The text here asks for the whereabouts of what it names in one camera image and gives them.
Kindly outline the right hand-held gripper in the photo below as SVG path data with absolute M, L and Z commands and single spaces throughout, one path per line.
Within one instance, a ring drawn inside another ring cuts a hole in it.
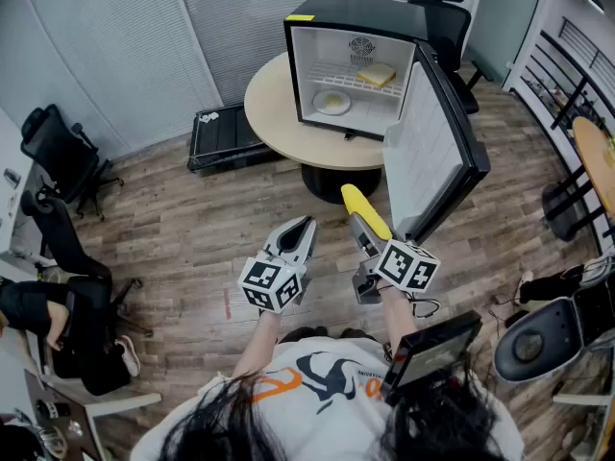
M 350 227 L 367 255 L 352 277 L 359 304 L 381 302 L 381 280 L 408 295 L 427 291 L 440 267 L 439 259 L 418 246 L 395 239 L 385 242 L 357 212 L 350 215 Z

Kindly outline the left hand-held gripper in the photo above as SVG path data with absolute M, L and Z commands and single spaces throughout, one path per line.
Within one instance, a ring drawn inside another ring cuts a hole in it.
M 316 229 L 312 216 L 292 219 L 270 233 L 264 250 L 246 260 L 238 287 L 250 305 L 282 313 L 302 302 L 308 285 L 305 262 L 313 252 Z

